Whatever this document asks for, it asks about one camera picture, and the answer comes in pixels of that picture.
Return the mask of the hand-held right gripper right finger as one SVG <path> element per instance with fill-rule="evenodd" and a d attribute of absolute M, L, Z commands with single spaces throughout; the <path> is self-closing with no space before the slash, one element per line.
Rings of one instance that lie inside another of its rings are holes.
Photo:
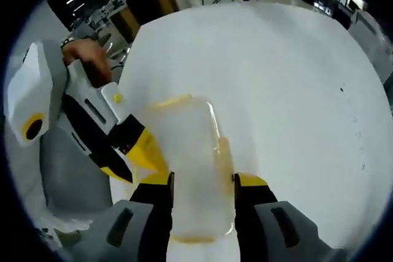
<path fill-rule="evenodd" d="M 339 261 L 317 225 L 287 201 L 278 201 L 266 181 L 233 174 L 235 229 L 241 261 Z"/>

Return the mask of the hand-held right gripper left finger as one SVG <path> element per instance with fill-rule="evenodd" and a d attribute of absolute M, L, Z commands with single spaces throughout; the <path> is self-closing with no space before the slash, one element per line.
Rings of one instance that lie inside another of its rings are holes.
<path fill-rule="evenodd" d="M 174 173 L 151 174 L 129 200 L 99 214 L 74 247 L 75 261 L 166 261 Z"/>

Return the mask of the person's left hand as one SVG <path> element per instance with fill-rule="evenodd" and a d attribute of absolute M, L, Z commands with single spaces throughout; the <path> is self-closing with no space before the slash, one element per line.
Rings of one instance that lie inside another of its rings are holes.
<path fill-rule="evenodd" d="M 93 87 L 112 82 L 112 72 L 106 54 L 99 43 L 91 39 L 75 39 L 62 47 L 63 61 L 69 66 L 79 60 Z"/>

